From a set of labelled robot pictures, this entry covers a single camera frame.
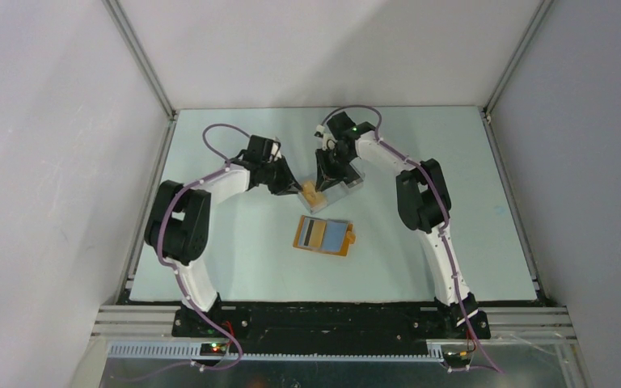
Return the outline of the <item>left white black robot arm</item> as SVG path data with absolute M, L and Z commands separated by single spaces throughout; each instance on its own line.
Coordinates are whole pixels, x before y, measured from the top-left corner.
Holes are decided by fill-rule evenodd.
M 159 263 L 170 268 L 183 304 L 196 311 L 192 326 L 203 336 L 214 336 L 223 315 L 213 305 L 219 293 L 202 255 L 209 240 L 212 207 L 233 196 L 265 186 L 274 196 L 298 194 L 295 179 L 276 138 L 252 135 L 247 147 L 207 176 L 191 183 L 160 183 L 144 231 L 144 242 Z

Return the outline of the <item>clear plastic card tray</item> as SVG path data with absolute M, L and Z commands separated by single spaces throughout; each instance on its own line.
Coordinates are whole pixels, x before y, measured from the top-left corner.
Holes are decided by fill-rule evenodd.
M 355 167 L 355 168 L 360 173 L 360 183 L 356 187 L 350 188 L 350 189 L 347 189 L 340 181 L 338 183 L 334 183 L 331 187 L 329 187 L 327 190 L 322 192 L 327 199 L 327 204 L 323 208 L 321 208 L 319 211 L 312 212 L 310 210 L 308 204 L 304 201 L 301 192 L 297 194 L 297 198 L 300 200 L 301 204 L 310 212 L 310 214 L 316 214 L 316 213 L 323 211 L 328 206 L 332 206 L 337 201 L 342 200 L 343 198 L 352 195 L 354 192 L 362 188 L 363 183 L 364 183 L 365 173 L 360 168 L 358 167 Z M 316 174 L 309 174 L 309 175 L 303 176 L 302 178 L 298 179 L 298 182 L 302 185 L 307 180 L 313 181 L 315 183 Z

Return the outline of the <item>orange leather card holder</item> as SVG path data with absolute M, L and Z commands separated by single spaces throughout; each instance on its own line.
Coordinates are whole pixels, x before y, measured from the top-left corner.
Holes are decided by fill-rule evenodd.
M 355 242 L 356 235 L 350 221 L 301 216 L 293 247 L 323 255 L 345 257 Z

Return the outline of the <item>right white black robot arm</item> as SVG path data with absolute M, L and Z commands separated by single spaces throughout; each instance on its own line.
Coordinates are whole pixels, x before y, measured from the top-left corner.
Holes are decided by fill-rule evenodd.
M 315 191 L 353 184 L 360 175 L 353 161 L 360 159 L 384 167 L 395 176 L 397 213 L 401 222 L 416 232 L 428 260 L 441 312 L 441 333 L 458 338 L 466 332 L 479 307 L 458 265 L 450 235 L 451 199 L 440 163 L 416 161 L 379 135 L 378 126 L 355 123 L 342 108 L 328 115 L 316 128 L 321 141 L 315 151 Z

